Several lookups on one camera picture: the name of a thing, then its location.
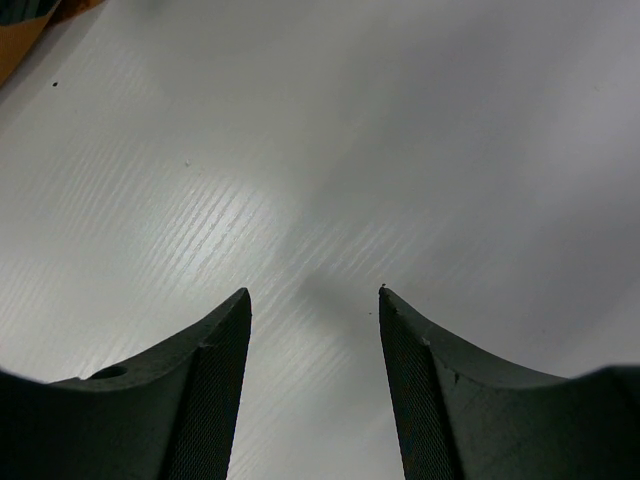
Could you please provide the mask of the orange-brown cloth napkin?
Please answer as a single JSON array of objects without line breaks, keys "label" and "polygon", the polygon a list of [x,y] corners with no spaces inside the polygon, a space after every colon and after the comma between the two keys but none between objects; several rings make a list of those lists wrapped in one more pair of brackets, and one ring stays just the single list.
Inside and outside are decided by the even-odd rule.
[{"label": "orange-brown cloth napkin", "polygon": [[101,5],[103,0],[1,2],[1,84],[14,73],[48,27]]}]

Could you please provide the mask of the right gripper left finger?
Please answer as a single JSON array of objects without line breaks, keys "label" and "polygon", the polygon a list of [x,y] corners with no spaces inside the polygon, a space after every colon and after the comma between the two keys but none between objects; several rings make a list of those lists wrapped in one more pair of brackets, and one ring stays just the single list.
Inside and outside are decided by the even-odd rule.
[{"label": "right gripper left finger", "polygon": [[251,319],[241,288],[87,379],[40,383],[2,372],[2,478],[226,478]]}]

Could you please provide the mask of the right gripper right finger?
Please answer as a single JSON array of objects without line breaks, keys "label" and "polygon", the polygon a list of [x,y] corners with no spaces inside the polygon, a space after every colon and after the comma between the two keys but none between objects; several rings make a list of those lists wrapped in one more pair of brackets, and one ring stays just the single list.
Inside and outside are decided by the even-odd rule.
[{"label": "right gripper right finger", "polygon": [[635,479],[639,370],[565,379],[493,355],[388,288],[379,325],[408,479]]}]

